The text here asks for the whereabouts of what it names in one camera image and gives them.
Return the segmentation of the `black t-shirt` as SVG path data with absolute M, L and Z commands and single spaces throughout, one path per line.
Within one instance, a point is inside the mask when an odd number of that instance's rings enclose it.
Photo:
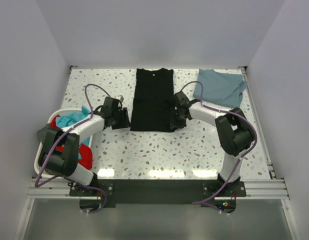
M 171 133 L 171 112 L 174 106 L 174 71 L 136 70 L 136 86 L 130 130 L 135 132 Z

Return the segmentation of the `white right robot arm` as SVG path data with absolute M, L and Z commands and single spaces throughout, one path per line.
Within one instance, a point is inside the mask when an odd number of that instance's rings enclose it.
M 198 99 L 189 100 L 179 91 L 173 96 L 170 127 L 183 129 L 187 120 L 199 120 L 216 127 L 219 143 L 224 151 L 223 165 L 218 174 L 226 184 L 240 179 L 241 159 L 257 142 L 256 130 L 240 108 L 232 110 L 207 106 Z

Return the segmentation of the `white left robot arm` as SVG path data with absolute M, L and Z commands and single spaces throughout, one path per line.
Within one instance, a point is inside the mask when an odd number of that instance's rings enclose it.
M 61 129 L 50 128 L 38 157 L 39 176 L 47 170 L 55 177 L 65 177 L 84 186 L 93 186 L 97 175 L 79 164 L 80 144 L 94 134 L 107 128 L 124 129 L 130 126 L 128 109 L 123 107 L 124 97 L 107 96 L 83 120 Z

